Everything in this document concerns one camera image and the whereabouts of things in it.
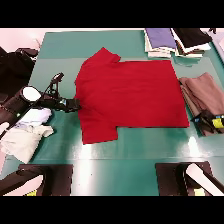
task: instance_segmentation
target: crumpled brown cloth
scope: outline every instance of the crumpled brown cloth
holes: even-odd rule
[[[224,114],[224,93],[209,73],[197,78],[180,78],[181,90],[192,115],[195,117],[202,110],[209,110],[212,114]],[[201,130],[205,136],[212,133]]]

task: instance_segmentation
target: green table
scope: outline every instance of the green table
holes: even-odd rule
[[[55,74],[63,72],[60,93],[73,97],[80,66],[103,46],[119,54],[122,61],[148,60],[143,31],[47,33],[30,85],[43,91]],[[172,58],[177,76],[197,77],[209,72],[222,87],[223,64],[211,47],[192,67],[175,64]],[[82,144],[77,113],[54,112],[49,125],[55,134],[41,140],[30,163],[74,164],[71,195],[158,195],[157,162],[207,160],[213,174],[224,183],[223,135],[202,137],[192,123],[187,129],[118,128],[117,141],[92,145]],[[7,156],[1,178],[15,171],[20,163]]]

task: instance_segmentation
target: red shirt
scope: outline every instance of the red shirt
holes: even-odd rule
[[[118,138],[119,127],[188,127],[178,79],[168,60],[125,61],[102,48],[75,81],[83,144]]]

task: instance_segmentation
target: yellow label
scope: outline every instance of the yellow label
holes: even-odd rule
[[[26,196],[37,196],[37,190],[28,193]]]
[[[194,189],[195,196],[205,196],[205,191],[203,188]]]
[[[222,124],[222,121],[221,121],[221,118],[217,118],[217,119],[212,120],[212,123],[216,128],[224,128],[224,126]]]

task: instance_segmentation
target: red cloth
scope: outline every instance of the red cloth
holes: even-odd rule
[[[170,61],[126,61],[102,48],[75,81],[83,144],[118,138],[116,127],[188,127]]]

